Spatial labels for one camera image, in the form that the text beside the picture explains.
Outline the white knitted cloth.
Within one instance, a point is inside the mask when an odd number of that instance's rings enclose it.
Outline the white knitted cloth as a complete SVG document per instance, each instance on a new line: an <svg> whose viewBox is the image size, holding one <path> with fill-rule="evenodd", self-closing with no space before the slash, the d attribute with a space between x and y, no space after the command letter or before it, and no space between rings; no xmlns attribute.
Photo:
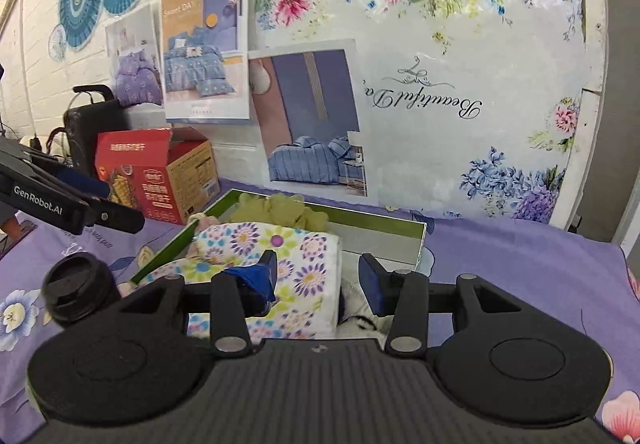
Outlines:
<svg viewBox="0 0 640 444"><path fill-rule="evenodd" d="M385 346L394 316L380 317L372 313L358 283L342 278L341 303L338 308L336 336L339 339L374 339Z"/></svg>

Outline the floral patterned oven mitt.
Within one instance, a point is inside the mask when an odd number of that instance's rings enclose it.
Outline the floral patterned oven mitt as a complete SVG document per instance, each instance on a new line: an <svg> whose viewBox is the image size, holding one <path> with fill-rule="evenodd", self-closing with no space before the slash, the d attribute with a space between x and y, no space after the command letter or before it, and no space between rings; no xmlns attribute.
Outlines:
<svg viewBox="0 0 640 444"><path fill-rule="evenodd" d="M140 283L177 275L187 283L209 282L227 268L256 264L267 250L277 256L276 302L265 316L246 321L252 342L334 338L342 274L341 240L335 235L255 222L198 227L185 256Z"/></svg>

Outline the beige knitted plush toy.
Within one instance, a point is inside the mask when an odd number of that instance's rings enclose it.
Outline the beige knitted plush toy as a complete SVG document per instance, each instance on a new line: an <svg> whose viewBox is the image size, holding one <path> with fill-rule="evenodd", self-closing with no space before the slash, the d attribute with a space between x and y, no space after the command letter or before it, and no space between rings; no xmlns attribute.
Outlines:
<svg viewBox="0 0 640 444"><path fill-rule="evenodd" d="M215 216L204 213L192 215L190 221L195 222L195 230L186 256L208 263L221 263L224 255L224 225Z"/></svg>

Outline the red cardboard snack box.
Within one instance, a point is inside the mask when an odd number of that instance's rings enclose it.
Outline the red cardboard snack box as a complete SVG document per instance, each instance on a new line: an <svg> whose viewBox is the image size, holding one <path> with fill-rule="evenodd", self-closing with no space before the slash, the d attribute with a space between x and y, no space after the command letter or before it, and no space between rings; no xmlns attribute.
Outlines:
<svg viewBox="0 0 640 444"><path fill-rule="evenodd" d="M94 166L111 201L171 224L184 225L220 190L212 145L193 127L101 133Z"/></svg>

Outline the green open box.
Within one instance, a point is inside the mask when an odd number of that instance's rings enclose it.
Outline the green open box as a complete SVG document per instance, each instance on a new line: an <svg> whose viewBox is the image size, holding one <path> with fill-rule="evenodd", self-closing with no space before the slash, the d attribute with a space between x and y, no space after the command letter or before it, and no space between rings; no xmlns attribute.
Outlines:
<svg viewBox="0 0 640 444"><path fill-rule="evenodd" d="M241 193L265 197L265 193L252 193L249 190L230 188L223 193L204 212L220 221L230 219L238 206ZM425 240L431 227L427 223L401 217L374 214L354 209L321 204L318 200L307 201L309 208L324 212L329 216L329 231L342 239L343 252L360 256L371 253L378 260L392 262L391 271L407 269L420 271L430 276L435 264L435 256L425 246ZM192 222L179 231L149 263L141 266L130 280L139 283L157 268L186 254L192 242L197 222Z"/></svg>

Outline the black coffee cup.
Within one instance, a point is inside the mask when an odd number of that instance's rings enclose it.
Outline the black coffee cup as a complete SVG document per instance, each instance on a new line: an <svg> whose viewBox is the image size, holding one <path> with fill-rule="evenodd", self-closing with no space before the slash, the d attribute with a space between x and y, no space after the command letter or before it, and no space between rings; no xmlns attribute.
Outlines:
<svg viewBox="0 0 640 444"><path fill-rule="evenodd" d="M103 311L122 297L104 262L76 252L54 264L43 279L41 293L52 320L67 328Z"/></svg>

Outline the olive green fluffy loofah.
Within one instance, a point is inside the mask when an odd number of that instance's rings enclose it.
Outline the olive green fluffy loofah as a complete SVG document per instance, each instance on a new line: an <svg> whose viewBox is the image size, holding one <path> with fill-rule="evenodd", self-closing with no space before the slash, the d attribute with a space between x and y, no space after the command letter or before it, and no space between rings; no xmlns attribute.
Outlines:
<svg viewBox="0 0 640 444"><path fill-rule="evenodd" d="M329 230L329 216L326 213L314 211L302 196L285 196L282 193L269 197L242 193L231 220L235 223L258 222L318 233Z"/></svg>

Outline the bedding poster on wall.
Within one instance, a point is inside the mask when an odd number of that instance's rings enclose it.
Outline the bedding poster on wall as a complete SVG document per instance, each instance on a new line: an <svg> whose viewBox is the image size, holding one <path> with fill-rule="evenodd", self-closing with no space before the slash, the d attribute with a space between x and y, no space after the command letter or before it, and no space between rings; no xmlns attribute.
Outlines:
<svg viewBox="0 0 640 444"><path fill-rule="evenodd" d="M264 184L337 200L366 199L355 42L262 48L248 59Z"/></svg>

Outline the black portable speaker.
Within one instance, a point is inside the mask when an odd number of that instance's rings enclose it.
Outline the black portable speaker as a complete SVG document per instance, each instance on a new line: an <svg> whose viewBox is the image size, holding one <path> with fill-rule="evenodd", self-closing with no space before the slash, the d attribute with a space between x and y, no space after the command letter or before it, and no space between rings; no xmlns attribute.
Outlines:
<svg viewBox="0 0 640 444"><path fill-rule="evenodd" d="M104 84L76 85L74 98L63 115L73 168L99 179L96 170L96 146L102 133L126 131L124 108L114 92Z"/></svg>

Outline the purple floral tablecloth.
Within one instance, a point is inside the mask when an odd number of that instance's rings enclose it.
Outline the purple floral tablecloth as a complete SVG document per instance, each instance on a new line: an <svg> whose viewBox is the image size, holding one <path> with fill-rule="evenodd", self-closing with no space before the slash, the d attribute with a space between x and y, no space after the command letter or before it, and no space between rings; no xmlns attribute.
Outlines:
<svg viewBox="0 0 640 444"><path fill-rule="evenodd" d="M210 280L130 278L139 238L40 219L3 263L6 443L634 443L639 284L623 251L525 219L431 219L424 355L374 339L264 339L217 356ZM88 252L119 301L58 326L41 293Z"/></svg>

